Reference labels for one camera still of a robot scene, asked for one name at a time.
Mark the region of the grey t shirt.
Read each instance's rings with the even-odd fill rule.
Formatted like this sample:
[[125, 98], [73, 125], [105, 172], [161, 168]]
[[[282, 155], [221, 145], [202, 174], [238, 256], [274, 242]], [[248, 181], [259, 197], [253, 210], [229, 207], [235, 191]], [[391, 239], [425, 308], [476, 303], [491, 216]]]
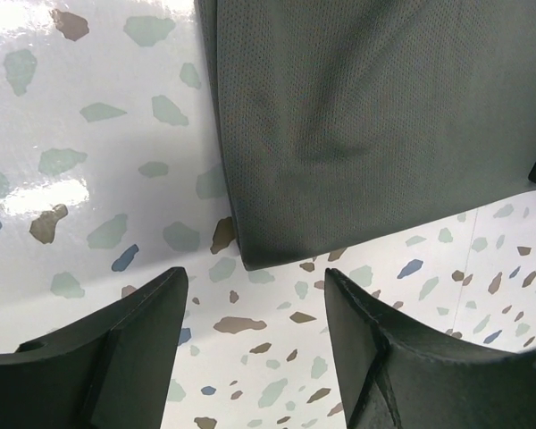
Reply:
[[244, 266], [536, 189], [536, 1], [200, 1]]

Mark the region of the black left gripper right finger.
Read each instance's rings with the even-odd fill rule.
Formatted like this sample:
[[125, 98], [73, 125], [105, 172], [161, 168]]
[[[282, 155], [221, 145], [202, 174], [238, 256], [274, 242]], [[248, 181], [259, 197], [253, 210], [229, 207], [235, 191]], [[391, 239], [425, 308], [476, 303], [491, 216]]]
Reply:
[[349, 428], [536, 428], [536, 349], [449, 336], [337, 269], [325, 273], [324, 298]]

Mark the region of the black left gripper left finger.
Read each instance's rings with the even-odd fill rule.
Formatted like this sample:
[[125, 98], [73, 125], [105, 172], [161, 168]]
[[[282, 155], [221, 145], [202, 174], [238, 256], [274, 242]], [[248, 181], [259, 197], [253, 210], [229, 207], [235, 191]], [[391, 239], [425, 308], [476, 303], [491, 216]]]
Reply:
[[0, 354], [0, 428], [158, 428], [188, 297], [173, 267]]

